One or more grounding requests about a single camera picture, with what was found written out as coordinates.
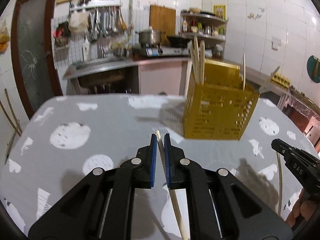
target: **gray tablecloth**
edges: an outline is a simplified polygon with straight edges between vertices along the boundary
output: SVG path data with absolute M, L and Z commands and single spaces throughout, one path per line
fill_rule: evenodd
M 183 97 L 97 95 L 52 98 L 23 132 L 0 181 L 1 201 L 27 235 L 32 224 L 95 167 L 111 169 L 135 157 L 151 134 L 170 133 L 174 146 L 203 168 L 226 168 L 277 210 L 279 174 L 271 141 L 280 138 L 314 156 L 307 138 L 273 103 L 259 99 L 240 141 L 184 139 Z M 302 186 L 283 167 L 286 218 Z M 185 191 L 177 192 L 185 225 Z M 179 239 L 159 155 L 155 187 L 135 192 L 132 239 Z

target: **chopstick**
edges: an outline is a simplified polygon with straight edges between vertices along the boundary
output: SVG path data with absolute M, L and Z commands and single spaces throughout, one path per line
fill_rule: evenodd
M 166 172 L 165 172 L 166 171 L 166 169 L 165 169 L 165 153 L 164 153 L 164 147 L 163 147 L 163 143 L 162 143 L 162 139 L 161 139 L 161 135 L 160 135 L 159 130 L 156 131 L 156 136 L 157 136 L 157 142 L 158 142 L 158 147 L 159 147 L 159 152 L 160 152 L 160 157 L 161 157 L 161 162 L 162 162 L 164 174 L 166 174 Z M 188 236 L 187 236 L 186 228 L 184 227 L 184 224 L 183 224 L 176 192 L 174 189 L 168 189 L 168 190 L 169 190 L 169 195 L 171 198 L 174 215 L 177 220 L 177 224 L 178 224 L 178 227 L 180 230 L 182 240 L 188 240 Z
M 200 41 L 200 84 L 204 83 L 204 41 Z
M 242 84 L 242 90 L 245 90 L 245 56 L 243 54 L 243 84 Z
M 196 60 L 196 72 L 197 72 L 197 77 L 196 77 L 196 83 L 200 83 L 200 63 L 199 63 L 199 48 L 198 48 L 198 37 L 195 36 L 194 38 L 195 42 L 195 60 Z
M 265 82 L 261 85 L 261 87 L 259 88 L 259 93 L 261 93 L 261 91 L 266 87 L 266 85 L 271 81 L 271 79 L 275 76 L 275 74 L 278 72 L 278 70 L 280 69 L 280 66 L 278 66 L 276 68 L 275 71 L 272 72 L 272 74 L 265 80 Z
M 193 73 L 195 74 L 195 80 L 196 80 L 196 83 L 197 83 L 196 59 L 195 59 L 195 52 L 194 52 L 193 46 L 192 46 L 192 41 L 190 41 L 190 42 L 188 43 L 188 48 L 189 48 L 189 50 L 190 50 Z

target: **stainless steel pot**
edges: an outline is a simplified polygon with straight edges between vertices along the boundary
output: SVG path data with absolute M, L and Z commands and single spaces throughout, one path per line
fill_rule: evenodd
M 139 32 L 139 43 L 141 45 L 160 45 L 161 40 L 161 31 L 156 31 L 152 28 L 149 28 L 147 30 Z

